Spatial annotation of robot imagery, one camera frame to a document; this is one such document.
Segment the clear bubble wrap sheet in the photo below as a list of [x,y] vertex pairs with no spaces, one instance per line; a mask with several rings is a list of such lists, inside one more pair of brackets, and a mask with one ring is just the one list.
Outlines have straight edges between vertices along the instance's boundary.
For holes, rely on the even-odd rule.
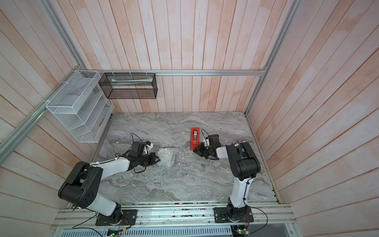
[[169,169],[174,166],[175,162],[175,149],[174,148],[160,148],[157,152],[160,159],[158,166],[160,168]]

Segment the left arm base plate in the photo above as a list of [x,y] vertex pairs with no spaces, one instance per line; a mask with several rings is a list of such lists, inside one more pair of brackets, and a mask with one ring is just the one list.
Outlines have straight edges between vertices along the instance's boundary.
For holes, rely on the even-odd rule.
[[111,216],[99,214],[95,226],[133,226],[136,223],[137,209],[117,209]]

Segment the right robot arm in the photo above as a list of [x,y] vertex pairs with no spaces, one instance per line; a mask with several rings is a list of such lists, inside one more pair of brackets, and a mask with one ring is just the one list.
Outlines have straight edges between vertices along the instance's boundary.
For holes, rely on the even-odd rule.
[[234,176],[234,186],[226,207],[214,208],[216,223],[254,221],[247,204],[251,184],[261,171],[260,162],[248,142],[222,145],[219,135],[212,134],[192,147],[197,155],[210,160],[227,159]]

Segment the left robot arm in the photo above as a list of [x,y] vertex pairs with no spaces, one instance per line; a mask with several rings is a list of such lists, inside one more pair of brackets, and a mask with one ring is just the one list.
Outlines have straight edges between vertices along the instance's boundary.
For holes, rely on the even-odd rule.
[[121,205],[98,193],[100,183],[115,174],[134,170],[138,166],[147,168],[160,162],[156,153],[150,151],[152,147],[150,141],[135,141],[125,153],[116,155],[112,160],[78,162],[60,187],[58,197],[75,207],[106,217],[111,225],[119,224],[123,216]]

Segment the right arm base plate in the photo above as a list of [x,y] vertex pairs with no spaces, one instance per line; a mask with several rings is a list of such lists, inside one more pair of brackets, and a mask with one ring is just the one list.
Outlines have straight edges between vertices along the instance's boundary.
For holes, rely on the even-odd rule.
[[251,208],[248,206],[234,208],[233,206],[228,205],[227,207],[215,207],[213,211],[216,223],[254,222]]

